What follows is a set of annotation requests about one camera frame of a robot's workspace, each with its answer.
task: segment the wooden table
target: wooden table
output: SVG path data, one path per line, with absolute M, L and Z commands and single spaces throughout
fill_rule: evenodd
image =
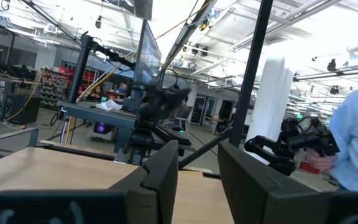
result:
M 28 147 L 0 159 L 0 190 L 107 189 L 136 168 Z M 233 223 L 221 182 L 180 172 L 172 223 Z

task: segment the fluorescent light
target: fluorescent light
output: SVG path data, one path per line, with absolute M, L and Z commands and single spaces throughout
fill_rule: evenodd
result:
M 60 45 L 61 43 L 59 42 L 56 42 L 56 41 L 53 41 L 53 40 L 48 40 L 48 39 L 44 39 L 44 41 L 50 43 L 50 44 L 57 44 L 57 45 Z
M 38 37 L 34 37 L 34 40 L 36 40 L 36 41 L 38 41 L 38 42 L 41 42 L 41 43 L 44 43 L 44 44 L 47 43 L 46 41 L 44 41 L 43 39 L 40 39 L 40 38 L 38 38 Z

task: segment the hand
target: hand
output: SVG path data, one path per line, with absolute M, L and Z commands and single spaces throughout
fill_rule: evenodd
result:
M 337 155 L 320 157 L 314 149 L 307 149 L 306 152 L 306 162 L 319 170 L 331 170 L 337 159 Z

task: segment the speaker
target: speaker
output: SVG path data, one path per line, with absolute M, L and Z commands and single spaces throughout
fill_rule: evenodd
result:
M 12 99 L 11 116 L 18 113 L 24 107 L 25 103 L 30 97 L 29 95 L 23 95 L 23 94 L 11 94 L 9 96 Z M 28 102 L 27 106 L 23 108 L 23 110 L 14 118 L 12 118 L 9 122 L 13 124 L 21 124 L 21 125 L 35 122 L 38 117 L 38 111 L 40 109 L 40 105 L 41 105 L 41 97 L 33 95 L 33 97 Z

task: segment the yellow cable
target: yellow cable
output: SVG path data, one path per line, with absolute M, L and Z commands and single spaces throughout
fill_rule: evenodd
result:
M 191 18 L 192 16 L 194 16 L 195 14 L 197 14 L 198 12 L 200 12 L 201 10 L 203 10 L 204 8 L 206 8 L 207 6 L 209 6 L 209 4 L 212 2 L 212 0 L 209 0 L 209 2 L 207 4 L 205 4 L 203 7 L 201 7 L 200 9 L 198 9 L 196 12 L 194 12 L 193 14 L 191 14 L 189 17 L 187 17 L 186 19 L 184 19 L 183 21 L 179 22 L 177 25 L 173 26 L 171 29 L 169 29 L 168 31 L 164 32 L 163 34 L 159 35 L 157 39 L 159 39 L 160 37 L 163 37 L 165 34 L 169 33 L 171 30 L 173 30 L 174 28 L 178 27 L 180 24 L 182 24 L 183 22 L 186 22 L 189 18 Z M 137 54 L 137 52 L 134 52 L 131 56 L 129 56 L 129 58 L 127 58 L 127 60 L 131 59 L 132 57 L 134 57 Z M 111 71 L 109 74 L 107 74 L 104 78 L 102 78 L 100 81 L 98 81 L 96 84 L 91 84 L 92 87 L 89 88 L 88 91 L 86 91 L 82 97 L 84 97 L 87 93 L 91 92 L 94 88 L 96 88 L 96 86 L 100 85 L 102 82 L 104 82 L 106 79 L 110 78 L 110 76 L 119 68 L 121 67 L 122 64 L 118 65 L 113 71 Z
M 70 119 L 68 120 L 68 127 L 67 127 L 67 134 L 66 134 L 65 144 L 67 144 L 67 142 L 68 142 L 68 136 L 70 135 L 70 125 L 71 125 L 71 116 L 70 116 Z
M 41 75 L 40 75 L 40 77 L 39 77 L 39 80 L 38 80 L 37 84 L 35 84 L 35 87 L 34 87 L 34 89 L 32 90 L 32 92 L 31 92 L 31 94 L 30 94 L 30 97 L 29 97 L 29 99 L 26 101 L 26 103 L 24 104 L 24 106 L 19 110 L 19 112 L 17 112 L 15 115 L 11 116 L 10 118 L 6 119 L 5 121 L 9 121 L 10 119 L 16 117 L 20 112 L 22 112 L 22 111 L 24 110 L 24 108 L 27 106 L 27 104 L 28 104 L 29 101 L 31 100 L 32 95 L 34 94 L 35 90 L 37 89 L 37 86 L 41 83 L 41 78 L 42 78 L 42 75 L 43 75 L 43 74 L 44 74 L 44 73 L 42 72 Z
M 194 16 L 195 14 L 197 14 L 198 12 L 200 12 L 201 10 L 205 9 L 207 6 L 209 6 L 209 4 L 211 3 L 212 0 L 209 0 L 207 4 L 205 4 L 203 7 L 201 7 L 200 9 L 198 9 L 196 12 L 194 12 L 193 14 L 191 14 L 189 17 L 187 17 L 186 19 L 184 19 L 183 21 L 179 22 L 177 25 L 175 25 L 174 27 L 172 27 L 171 29 L 169 29 L 168 31 L 166 31 L 165 33 L 159 35 L 156 39 L 164 36 L 165 34 L 169 33 L 171 30 L 173 30 L 174 28 L 178 27 L 180 24 L 186 22 L 188 19 L 190 19 L 192 16 Z

